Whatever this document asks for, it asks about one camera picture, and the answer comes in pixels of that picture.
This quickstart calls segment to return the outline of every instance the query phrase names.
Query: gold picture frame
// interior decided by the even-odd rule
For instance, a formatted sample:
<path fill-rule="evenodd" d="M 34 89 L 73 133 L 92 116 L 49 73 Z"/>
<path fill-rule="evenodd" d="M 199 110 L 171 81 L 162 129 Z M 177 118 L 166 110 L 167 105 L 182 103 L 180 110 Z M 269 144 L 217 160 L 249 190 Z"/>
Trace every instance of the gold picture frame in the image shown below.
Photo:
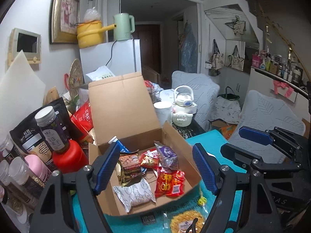
<path fill-rule="evenodd" d="M 80 0 L 52 0 L 50 9 L 50 43 L 77 44 Z"/>

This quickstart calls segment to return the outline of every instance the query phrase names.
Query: pink ribbon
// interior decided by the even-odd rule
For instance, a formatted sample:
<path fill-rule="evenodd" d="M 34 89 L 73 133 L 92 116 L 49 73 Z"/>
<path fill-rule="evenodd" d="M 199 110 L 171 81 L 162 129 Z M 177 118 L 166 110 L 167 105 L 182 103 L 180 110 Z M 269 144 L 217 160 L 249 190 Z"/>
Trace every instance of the pink ribbon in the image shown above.
<path fill-rule="evenodd" d="M 278 94 L 278 91 L 277 91 L 277 87 L 282 87 L 283 89 L 284 88 L 288 88 L 288 90 L 286 91 L 285 93 L 285 97 L 286 98 L 289 98 L 290 95 L 292 94 L 292 92 L 294 91 L 287 83 L 285 82 L 279 82 L 277 80 L 273 80 L 273 84 L 274 84 L 274 93 L 277 95 Z"/>

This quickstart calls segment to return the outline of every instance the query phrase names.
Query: screw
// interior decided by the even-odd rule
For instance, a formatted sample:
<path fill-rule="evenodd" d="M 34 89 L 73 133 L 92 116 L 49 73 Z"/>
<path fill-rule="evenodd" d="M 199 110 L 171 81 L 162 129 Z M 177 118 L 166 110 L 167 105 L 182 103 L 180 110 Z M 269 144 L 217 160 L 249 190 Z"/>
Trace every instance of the screw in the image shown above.
<path fill-rule="evenodd" d="M 55 171 L 52 172 L 52 175 L 54 177 L 58 176 L 59 174 L 60 174 L 59 170 L 55 170 Z"/>
<path fill-rule="evenodd" d="M 222 169 L 222 171 L 226 172 L 226 171 L 228 171 L 230 169 L 230 167 L 227 166 L 227 165 L 222 165 L 221 169 Z"/>
<path fill-rule="evenodd" d="M 90 166 L 90 165 L 87 165 L 87 166 L 83 167 L 83 170 L 86 171 L 86 172 L 90 171 L 91 169 L 92 169 L 92 166 Z"/>
<path fill-rule="evenodd" d="M 260 176 L 260 172 L 258 172 L 257 170 L 254 170 L 253 171 L 253 175 L 256 176 L 256 177 L 259 177 Z"/>

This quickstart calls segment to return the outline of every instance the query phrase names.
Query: white bottle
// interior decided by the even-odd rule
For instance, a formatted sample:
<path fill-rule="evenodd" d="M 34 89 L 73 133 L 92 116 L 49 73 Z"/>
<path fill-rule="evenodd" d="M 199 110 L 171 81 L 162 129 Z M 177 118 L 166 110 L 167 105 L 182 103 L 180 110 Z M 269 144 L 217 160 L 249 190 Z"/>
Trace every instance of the white bottle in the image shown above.
<path fill-rule="evenodd" d="M 287 72 L 287 69 L 285 69 L 284 75 L 283 75 L 283 79 L 284 79 L 284 80 L 287 80 L 287 75 L 288 75 L 288 72 Z"/>
<path fill-rule="evenodd" d="M 290 71 L 290 74 L 288 75 L 287 81 L 291 82 L 292 78 L 293 78 L 293 71 Z"/>

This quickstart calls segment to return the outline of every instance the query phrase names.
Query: blue gripper pad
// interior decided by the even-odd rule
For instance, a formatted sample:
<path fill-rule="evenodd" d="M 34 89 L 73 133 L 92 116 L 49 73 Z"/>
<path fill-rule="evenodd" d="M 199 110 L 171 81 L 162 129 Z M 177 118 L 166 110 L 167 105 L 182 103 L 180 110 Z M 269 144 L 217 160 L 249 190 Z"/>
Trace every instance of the blue gripper pad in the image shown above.
<path fill-rule="evenodd" d="M 93 163 L 92 189 L 95 195 L 99 195 L 105 190 L 114 168 L 120 157 L 120 149 L 117 143 L 113 142 L 108 150 L 101 156 L 98 156 Z"/>
<path fill-rule="evenodd" d="M 206 189 L 210 190 L 213 195 L 217 195 L 219 189 L 216 182 L 220 181 L 219 162 L 215 157 L 209 156 L 200 143 L 196 143 L 192 147 L 192 157 L 200 172 Z"/>
<path fill-rule="evenodd" d="M 240 137 L 245 138 L 247 140 L 253 141 L 255 143 L 259 143 L 262 145 L 268 145 L 273 143 L 273 139 L 270 137 L 268 133 L 265 133 L 260 130 L 256 130 L 250 127 L 243 126 L 239 129 L 238 134 Z"/>

